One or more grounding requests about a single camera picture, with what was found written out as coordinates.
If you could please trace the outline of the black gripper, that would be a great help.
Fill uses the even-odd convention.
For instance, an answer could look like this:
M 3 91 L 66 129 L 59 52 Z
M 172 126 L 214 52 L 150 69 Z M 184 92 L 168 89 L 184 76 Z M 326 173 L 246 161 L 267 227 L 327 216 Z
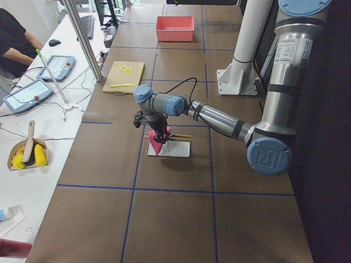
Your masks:
M 142 123 L 148 123 L 155 131 L 154 141 L 156 143 L 165 144 L 167 141 L 167 116 L 163 113 L 151 113 L 147 115 L 141 110 L 134 115 L 133 125 L 139 128 Z

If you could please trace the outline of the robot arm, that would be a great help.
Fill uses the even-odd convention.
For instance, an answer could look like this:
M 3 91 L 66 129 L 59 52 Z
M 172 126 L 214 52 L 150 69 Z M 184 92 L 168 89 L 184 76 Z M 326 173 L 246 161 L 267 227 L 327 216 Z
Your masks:
M 154 151 L 171 138 L 167 117 L 187 115 L 218 133 L 247 146 L 249 165 L 258 173 L 276 176 L 287 172 L 296 137 L 293 120 L 308 70 L 313 42 L 325 26 L 330 1 L 280 1 L 274 32 L 278 38 L 267 87 L 262 119 L 252 125 L 191 96 L 155 93 L 138 86 L 133 96 L 140 107 L 134 125 L 148 122 L 155 131 Z

